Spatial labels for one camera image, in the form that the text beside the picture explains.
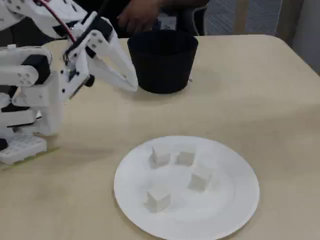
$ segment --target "robotic arm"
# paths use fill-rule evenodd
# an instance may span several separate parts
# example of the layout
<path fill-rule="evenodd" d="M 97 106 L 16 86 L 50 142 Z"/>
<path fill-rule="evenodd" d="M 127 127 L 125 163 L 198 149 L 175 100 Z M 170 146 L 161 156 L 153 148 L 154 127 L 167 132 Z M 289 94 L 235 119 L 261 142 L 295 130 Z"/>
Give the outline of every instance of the robotic arm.
<path fill-rule="evenodd" d="M 0 162 L 8 165 L 47 150 L 34 134 L 58 133 L 63 102 L 91 87 L 95 77 L 128 91 L 138 88 L 135 68 L 106 18 L 87 14 L 72 0 L 0 1 L 0 30 L 24 17 L 52 38 L 68 35 L 70 47 L 58 72 L 43 47 L 0 48 L 0 85 L 9 87 L 0 93 Z M 119 72 L 101 59 L 106 57 Z"/>

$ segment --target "white plate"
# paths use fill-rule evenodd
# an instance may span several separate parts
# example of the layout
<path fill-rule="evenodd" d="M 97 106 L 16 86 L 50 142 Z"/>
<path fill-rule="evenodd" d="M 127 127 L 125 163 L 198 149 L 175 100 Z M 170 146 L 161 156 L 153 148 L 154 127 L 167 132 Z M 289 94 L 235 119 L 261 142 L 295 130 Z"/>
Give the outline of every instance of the white plate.
<path fill-rule="evenodd" d="M 187 188 L 192 167 L 175 164 L 181 144 L 195 145 L 195 163 L 213 169 L 203 193 Z M 152 169 L 152 146 L 172 149 L 170 164 Z M 171 205 L 152 213 L 145 207 L 146 191 L 165 185 Z M 250 165 L 230 148 L 195 136 L 165 136 L 133 149 L 120 163 L 114 178 L 114 195 L 124 214 L 139 228 L 167 240 L 215 240 L 244 226 L 255 213 L 260 196 L 258 179 Z"/>

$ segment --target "red wire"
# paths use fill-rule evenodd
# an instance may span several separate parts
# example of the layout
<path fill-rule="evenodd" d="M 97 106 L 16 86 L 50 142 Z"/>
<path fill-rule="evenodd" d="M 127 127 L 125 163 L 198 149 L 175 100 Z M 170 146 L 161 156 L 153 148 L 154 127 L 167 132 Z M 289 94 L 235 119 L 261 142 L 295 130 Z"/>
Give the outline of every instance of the red wire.
<path fill-rule="evenodd" d="M 40 4 L 42 4 L 50 13 L 51 15 L 58 21 L 58 23 L 66 30 L 66 33 L 68 34 L 69 38 L 73 43 L 76 42 L 74 36 L 71 33 L 70 28 L 57 16 L 57 14 L 49 7 L 49 5 L 46 2 L 49 2 L 47 0 L 36 0 Z"/>

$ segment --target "black cup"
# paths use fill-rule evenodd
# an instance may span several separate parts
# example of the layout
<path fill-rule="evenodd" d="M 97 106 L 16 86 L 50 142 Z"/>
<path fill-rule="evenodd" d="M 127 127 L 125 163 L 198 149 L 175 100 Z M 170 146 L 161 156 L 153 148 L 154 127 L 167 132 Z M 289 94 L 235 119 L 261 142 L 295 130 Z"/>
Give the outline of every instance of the black cup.
<path fill-rule="evenodd" d="M 147 31 L 132 36 L 128 47 L 142 89 L 171 94 L 187 86 L 198 47 L 194 36 L 173 30 Z"/>

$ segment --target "sugar cube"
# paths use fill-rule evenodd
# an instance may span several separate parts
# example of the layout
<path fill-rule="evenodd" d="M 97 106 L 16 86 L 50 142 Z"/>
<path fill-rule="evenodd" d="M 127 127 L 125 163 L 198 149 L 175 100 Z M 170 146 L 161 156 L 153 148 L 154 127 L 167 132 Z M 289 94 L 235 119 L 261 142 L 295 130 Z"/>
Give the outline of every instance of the sugar cube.
<path fill-rule="evenodd" d="M 147 191 L 147 206 L 153 212 L 160 212 L 171 204 L 170 192 L 161 186 L 155 186 Z"/>
<path fill-rule="evenodd" d="M 196 147 L 193 145 L 180 145 L 178 149 L 180 152 L 175 163 L 185 166 L 193 165 L 195 161 Z"/>
<path fill-rule="evenodd" d="M 206 190 L 212 176 L 212 169 L 203 165 L 196 166 L 191 175 L 189 189 L 203 192 Z"/>
<path fill-rule="evenodd" d="M 170 149 L 164 145 L 154 146 L 149 158 L 150 164 L 153 168 L 159 168 L 167 165 L 170 162 Z"/>

